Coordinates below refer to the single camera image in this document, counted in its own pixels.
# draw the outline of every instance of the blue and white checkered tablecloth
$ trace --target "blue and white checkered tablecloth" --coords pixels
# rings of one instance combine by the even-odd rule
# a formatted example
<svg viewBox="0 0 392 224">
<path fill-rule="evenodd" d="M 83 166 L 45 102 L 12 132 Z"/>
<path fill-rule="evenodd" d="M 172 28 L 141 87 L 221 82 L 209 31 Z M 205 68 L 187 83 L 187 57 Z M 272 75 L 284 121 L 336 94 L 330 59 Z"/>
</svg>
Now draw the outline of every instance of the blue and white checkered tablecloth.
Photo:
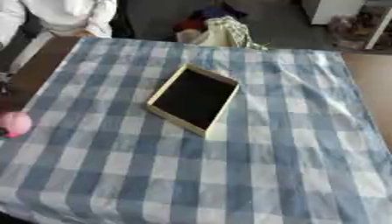
<svg viewBox="0 0 392 224">
<path fill-rule="evenodd" d="M 185 63 L 241 89 L 203 139 L 144 110 Z M 337 52 L 84 38 L 0 140 L 0 207 L 41 224 L 392 223 L 392 157 Z"/>
</svg>

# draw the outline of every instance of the black board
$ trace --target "black board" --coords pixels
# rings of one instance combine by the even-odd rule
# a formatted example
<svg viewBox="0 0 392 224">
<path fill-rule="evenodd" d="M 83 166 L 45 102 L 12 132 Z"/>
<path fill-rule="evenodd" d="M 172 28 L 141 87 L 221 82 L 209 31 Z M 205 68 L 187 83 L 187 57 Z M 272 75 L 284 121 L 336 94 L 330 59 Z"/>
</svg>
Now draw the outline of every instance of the black board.
<svg viewBox="0 0 392 224">
<path fill-rule="evenodd" d="M 186 69 L 152 105 L 206 130 L 234 90 L 235 85 Z"/>
</svg>

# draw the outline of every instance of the red object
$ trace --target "red object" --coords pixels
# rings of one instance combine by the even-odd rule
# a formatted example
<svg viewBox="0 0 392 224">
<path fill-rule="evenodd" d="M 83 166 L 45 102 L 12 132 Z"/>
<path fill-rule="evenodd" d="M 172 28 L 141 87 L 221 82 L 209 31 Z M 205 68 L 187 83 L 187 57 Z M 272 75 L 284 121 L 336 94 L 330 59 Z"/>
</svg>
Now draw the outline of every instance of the red object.
<svg viewBox="0 0 392 224">
<path fill-rule="evenodd" d="M 27 133 L 32 119 L 23 112 L 7 112 L 0 115 L 0 128 L 6 130 L 5 137 L 14 138 Z"/>
<path fill-rule="evenodd" d="M 182 21 L 174 27 L 175 32 L 182 32 L 190 29 L 202 32 L 206 29 L 206 27 L 204 26 L 203 20 L 197 18 Z"/>
</svg>

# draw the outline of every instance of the hand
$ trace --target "hand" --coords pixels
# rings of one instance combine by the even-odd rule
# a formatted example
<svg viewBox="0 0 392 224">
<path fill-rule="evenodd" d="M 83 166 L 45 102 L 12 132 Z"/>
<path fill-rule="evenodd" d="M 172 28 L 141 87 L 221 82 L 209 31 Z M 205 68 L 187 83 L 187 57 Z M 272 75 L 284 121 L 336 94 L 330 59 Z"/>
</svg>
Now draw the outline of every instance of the hand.
<svg viewBox="0 0 392 224">
<path fill-rule="evenodd" d="M 81 37 L 95 37 L 95 35 L 89 31 L 83 30 L 83 31 L 77 31 L 76 33 L 73 34 L 75 37 L 81 38 Z"/>
</svg>

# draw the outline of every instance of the pink ball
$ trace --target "pink ball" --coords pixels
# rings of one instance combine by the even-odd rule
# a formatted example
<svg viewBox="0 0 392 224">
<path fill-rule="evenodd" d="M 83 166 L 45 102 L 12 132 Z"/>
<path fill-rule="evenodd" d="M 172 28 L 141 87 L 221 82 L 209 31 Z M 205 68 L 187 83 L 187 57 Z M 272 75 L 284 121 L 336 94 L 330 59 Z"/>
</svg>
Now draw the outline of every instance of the pink ball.
<svg viewBox="0 0 392 224">
<path fill-rule="evenodd" d="M 0 115 L 0 127 L 8 130 L 6 137 L 18 137 L 32 127 L 32 119 L 23 112 L 9 112 Z"/>
</svg>

